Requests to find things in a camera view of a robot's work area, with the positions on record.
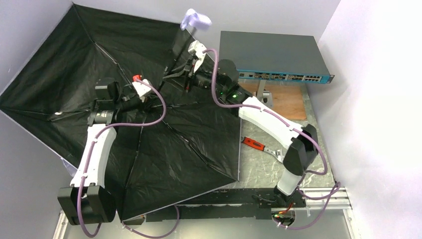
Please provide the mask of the lilac folding umbrella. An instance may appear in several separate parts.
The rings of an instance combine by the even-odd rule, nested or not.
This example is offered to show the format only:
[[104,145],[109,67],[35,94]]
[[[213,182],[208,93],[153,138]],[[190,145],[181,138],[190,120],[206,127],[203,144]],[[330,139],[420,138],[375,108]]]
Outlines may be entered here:
[[184,93],[166,66],[189,37],[176,23],[74,4],[0,97],[0,109],[79,166],[95,85],[118,83],[105,188],[121,220],[238,180],[240,119],[208,89]]

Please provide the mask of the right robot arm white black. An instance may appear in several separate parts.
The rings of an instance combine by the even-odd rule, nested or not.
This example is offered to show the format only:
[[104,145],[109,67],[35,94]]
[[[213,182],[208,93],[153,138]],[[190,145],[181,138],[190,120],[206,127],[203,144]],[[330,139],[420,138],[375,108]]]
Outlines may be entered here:
[[192,57],[182,64],[181,75],[186,92],[192,87],[210,90],[219,107],[232,110],[237,117],[259,127],[286,149],[281,157],[286,171],[275,190],[285,197],[294,194],[309,172],[308,167],[320,154],[316,128],[311,124],[294,123],[265,106],[238,84],[239,72],[230,60],[221,60],[214,63],[211,70],[206,70],[202,60]]

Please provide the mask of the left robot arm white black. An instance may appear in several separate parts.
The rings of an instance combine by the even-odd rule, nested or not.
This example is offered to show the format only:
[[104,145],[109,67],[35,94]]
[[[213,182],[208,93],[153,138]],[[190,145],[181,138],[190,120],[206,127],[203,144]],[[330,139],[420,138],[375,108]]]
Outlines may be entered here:
[[69,187],[60,188],[58,202],[71,225],[101,224],[113,221],[114,196],[105,187],[105,172],[111,147],[117,136],[115,123],[121,115],[142,105],[152,92],[152,84],[135,75],[121,87],[114,78],[95,83],[95,96],[87,120],[87,141],[80,165]]

